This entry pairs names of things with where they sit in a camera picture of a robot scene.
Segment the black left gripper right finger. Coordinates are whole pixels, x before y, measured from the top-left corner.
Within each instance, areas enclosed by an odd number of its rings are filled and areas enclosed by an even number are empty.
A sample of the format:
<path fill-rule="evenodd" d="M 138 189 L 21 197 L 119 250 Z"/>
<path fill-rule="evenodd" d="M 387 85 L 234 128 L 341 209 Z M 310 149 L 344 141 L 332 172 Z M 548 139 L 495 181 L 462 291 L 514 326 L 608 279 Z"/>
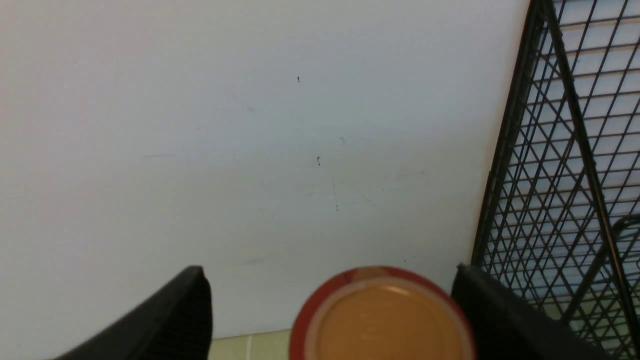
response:
<path fill-rule="evenodd" d="M 451 296 L 470 324 L 479 360 L 613 358 L 475 266 L 458 265 Z"/>

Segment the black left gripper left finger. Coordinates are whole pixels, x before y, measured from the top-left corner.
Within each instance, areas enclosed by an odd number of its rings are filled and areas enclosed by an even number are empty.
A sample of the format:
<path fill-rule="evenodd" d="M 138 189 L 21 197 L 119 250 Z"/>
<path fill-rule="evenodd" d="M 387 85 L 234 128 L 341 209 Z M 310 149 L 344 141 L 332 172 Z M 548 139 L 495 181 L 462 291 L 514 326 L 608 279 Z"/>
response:
<path fill-rule="evenodd" d="M 190 265 L 62 360 L 206 360 L 213 338 L 210 283 Z"/>

